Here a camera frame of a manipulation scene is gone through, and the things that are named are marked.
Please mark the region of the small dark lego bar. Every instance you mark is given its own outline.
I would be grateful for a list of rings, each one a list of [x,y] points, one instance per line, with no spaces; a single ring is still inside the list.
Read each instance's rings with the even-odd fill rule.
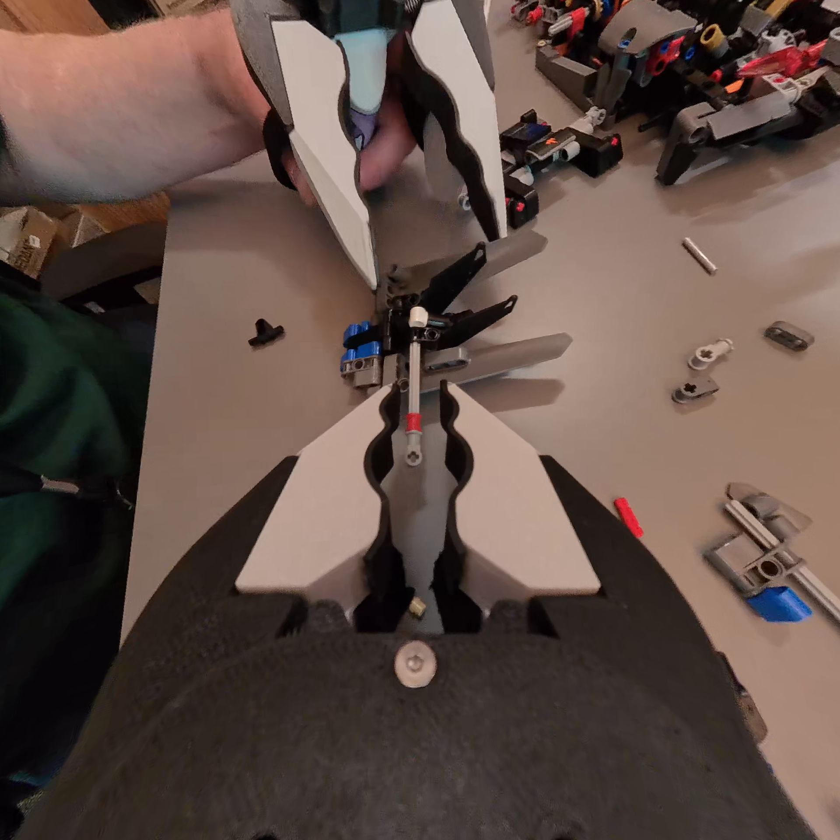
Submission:
[[[812,333],[783,320],[772,322],[764,329],[763,336],[795,353],[810,349],[816,340]]]

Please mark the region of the black grey lego module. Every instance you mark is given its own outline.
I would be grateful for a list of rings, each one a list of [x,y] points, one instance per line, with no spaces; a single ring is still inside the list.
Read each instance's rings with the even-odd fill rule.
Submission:
[[[535,186],[538,176],[559,165],[571,164],[595,179],[616,168],[623,160],[619,133],[600,131],[606,111],[589,108],[567,127],[554,130],[534,110],[499,134],[500,159],[505,188],[507,225],[518,229],[531,222],[540,210]]]

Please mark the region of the light grey lego axle connector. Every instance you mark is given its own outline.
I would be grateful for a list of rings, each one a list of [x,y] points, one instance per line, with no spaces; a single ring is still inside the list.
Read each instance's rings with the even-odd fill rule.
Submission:
[[[704,371],[734,348],[730,339],[718,339],[696,348],[688,358],[688,367],[693,371]]]

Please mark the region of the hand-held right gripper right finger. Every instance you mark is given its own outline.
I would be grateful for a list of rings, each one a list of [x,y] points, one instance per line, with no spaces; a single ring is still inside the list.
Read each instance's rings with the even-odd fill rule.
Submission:
[[[432,591],[445,634],[477,633],[499,602],[601,588],[538,451],[458,385],[439,419],[455,481]]]

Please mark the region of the metal axle with red bush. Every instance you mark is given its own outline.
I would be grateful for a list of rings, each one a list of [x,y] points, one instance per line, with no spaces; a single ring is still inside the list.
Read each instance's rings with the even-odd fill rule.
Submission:
[[[422,418],[421,418],[421,377],[423,372],[421,331],[427,326],[427,313],[422,308],[415,308],[408,319],[412,332],[408,350],[408,392],[406,414],[406,463],[417,467],[423,460]]]

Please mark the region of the wooden beam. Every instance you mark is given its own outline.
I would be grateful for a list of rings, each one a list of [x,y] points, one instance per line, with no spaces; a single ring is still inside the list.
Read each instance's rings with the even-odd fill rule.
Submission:
[[[1,1],[1,29],[92,36],[106,34],[110,27],[89,1]]]

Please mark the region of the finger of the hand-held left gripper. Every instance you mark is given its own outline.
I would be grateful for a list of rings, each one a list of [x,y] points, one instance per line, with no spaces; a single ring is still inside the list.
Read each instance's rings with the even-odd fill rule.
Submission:
[[[458,174],[485,237],[508,234],[501,172],[495,93],[480,56],[489,56],[481,2],[422,2],[406,33],[402,59],[404,91],[421,110],[427,176],[439,191],[449,176],[441,159]]]
[[[379,282],[360,153],[347,127],[343,49],[304,20],[271,23],[291,115],[290,144],[332,231],[366,285]]]

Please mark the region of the grey lego frame assembly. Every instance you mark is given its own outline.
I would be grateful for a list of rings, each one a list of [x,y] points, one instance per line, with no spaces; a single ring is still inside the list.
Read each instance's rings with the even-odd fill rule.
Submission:
[[[801,623],[816,606],[839,624],[839,600],[793,549],[812,519],[745,482],[726,488],[722,511],[738,530],[704,550],[710,567],[767,623]]]

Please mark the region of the person's left hand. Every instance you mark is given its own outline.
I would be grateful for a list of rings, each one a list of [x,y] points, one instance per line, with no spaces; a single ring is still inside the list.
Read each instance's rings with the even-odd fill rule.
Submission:
[[[417,145],[399,97],[384,98],[373,139],[360,153],[360,189],[386,184]]]

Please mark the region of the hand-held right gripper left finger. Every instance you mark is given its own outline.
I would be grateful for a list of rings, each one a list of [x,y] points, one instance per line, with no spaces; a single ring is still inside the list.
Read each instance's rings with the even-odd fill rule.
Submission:
[[[289,459],[281,490],[235,586],[338,603],[363,632],[403,616],[403,557],[382,486],[394,466],[402,394],[384,386]]]

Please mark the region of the grey black lego subassembly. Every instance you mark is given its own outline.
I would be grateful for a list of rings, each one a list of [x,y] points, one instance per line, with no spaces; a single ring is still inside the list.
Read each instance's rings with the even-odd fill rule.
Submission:
[[[442,380],[476,382],[559,359],[573,341],[565,332],[469,346],[512,313],[515,295],[479,311],[451,311],[471,283],[542,253],[547,244],[546,237],[526,229],[497,242],[481,241],[463,255],[388,269],[374,294],[373,319],[354,322],[344,331],[342,379],[359,391],[396,382],[406,392],[413,342],[421,352],[421,393],[436,389]]]

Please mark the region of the person's left forearm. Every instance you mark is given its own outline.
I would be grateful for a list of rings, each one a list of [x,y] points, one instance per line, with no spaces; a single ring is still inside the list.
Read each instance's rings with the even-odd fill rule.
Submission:
[[[1,204],[150,196],[262,151],[230,11],[105,35],[2,31]]]

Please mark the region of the person's green shirt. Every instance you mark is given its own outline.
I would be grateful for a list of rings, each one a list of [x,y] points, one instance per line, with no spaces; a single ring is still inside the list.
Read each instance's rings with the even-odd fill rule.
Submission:
[[[137,476],[147,358],[111,329],[2,281],[2,466],[51,480]],[[42,786],[116,655],[133,512],[57,492],[2,499],[2,782]]]

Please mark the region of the partly built lego car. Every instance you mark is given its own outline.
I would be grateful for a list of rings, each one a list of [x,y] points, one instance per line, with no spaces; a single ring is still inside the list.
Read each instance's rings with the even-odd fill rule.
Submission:
[[[705,149],[838,125],[838,2],[533,1],[509,16],[536,29],[537,71],[597,128],[639,113],[639,131],[666,131],[662,186]]]

